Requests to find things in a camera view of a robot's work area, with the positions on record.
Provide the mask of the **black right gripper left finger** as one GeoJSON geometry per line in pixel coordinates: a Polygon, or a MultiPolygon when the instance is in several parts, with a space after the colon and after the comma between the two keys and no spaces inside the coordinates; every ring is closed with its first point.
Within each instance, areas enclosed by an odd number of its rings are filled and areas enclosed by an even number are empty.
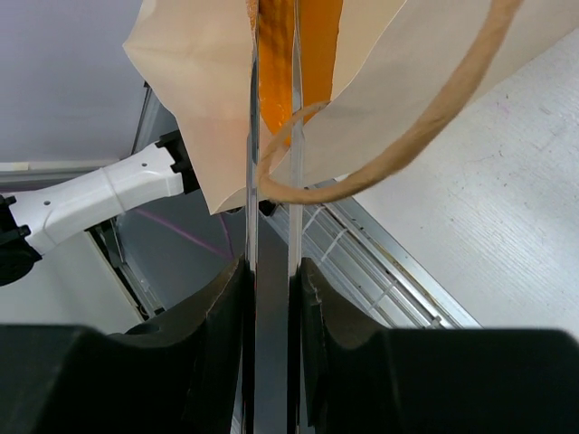
{"type": "Polygon", "coordinates": [[[123,334],[3,325],[4,433],[227,433],[242,348],[244,262],[123,334]]]}

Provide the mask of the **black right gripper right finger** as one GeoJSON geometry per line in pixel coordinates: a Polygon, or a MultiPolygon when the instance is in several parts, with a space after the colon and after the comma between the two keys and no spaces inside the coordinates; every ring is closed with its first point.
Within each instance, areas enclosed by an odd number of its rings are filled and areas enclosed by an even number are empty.
{"type": "Polygon", "coordinates": [[[578,343],[555,329],[388,328],[301,264],[318,433],[575,433],[578,343]]]}

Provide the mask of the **metal bread tongs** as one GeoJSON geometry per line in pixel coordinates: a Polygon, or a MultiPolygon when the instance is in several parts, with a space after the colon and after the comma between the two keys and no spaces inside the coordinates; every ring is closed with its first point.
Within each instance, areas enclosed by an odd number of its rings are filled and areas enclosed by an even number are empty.
{"type": "Polygon", "coordinates": [[[261,143],[260,29],[262,3],[250,1],[252,38],[246,156],[245,268],[250,286],[243,310],[241,431],[300,433],[301,341],[299,266],[303,209],[289,208],[283,241],[258,208],[261,143]]]}

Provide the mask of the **beige paper bag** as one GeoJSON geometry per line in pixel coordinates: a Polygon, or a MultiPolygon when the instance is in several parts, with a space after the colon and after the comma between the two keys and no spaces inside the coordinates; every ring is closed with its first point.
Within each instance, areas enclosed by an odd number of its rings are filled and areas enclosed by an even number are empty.
{"type": "MultiPolygon", "coordinates": [[[[472,44],[487,1],[343,1],[333,89],[305,127],[303,180],[378,156],[426,109],[472,44]]],[[[175,116],[210,212],[245,202],[254,1],[146,1],[124,50],[175,116]]]]}

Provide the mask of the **long baguette fake bread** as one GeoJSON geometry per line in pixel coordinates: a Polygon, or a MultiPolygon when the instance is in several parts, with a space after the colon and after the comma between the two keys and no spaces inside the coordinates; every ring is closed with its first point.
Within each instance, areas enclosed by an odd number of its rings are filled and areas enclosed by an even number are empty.
{"type": "MultiPolygon", "coordinates": [[[[299,3],[303,104],[330,100],[343,3],[299,3]]],[[[277,134],[291,117],[294,3],[259,2],[259,75],[261,117],[277,134]]]]}

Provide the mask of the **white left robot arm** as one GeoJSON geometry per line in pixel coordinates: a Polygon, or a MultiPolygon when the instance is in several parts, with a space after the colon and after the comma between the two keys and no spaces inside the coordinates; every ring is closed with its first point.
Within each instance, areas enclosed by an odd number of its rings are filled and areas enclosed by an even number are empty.
{"type": "Polygon", "coordinates": [[[1,285],[26,276],[70,237],[124,212],[200,188],[181,133],[124,160],[36,191],[1,197],[1,285]]]}

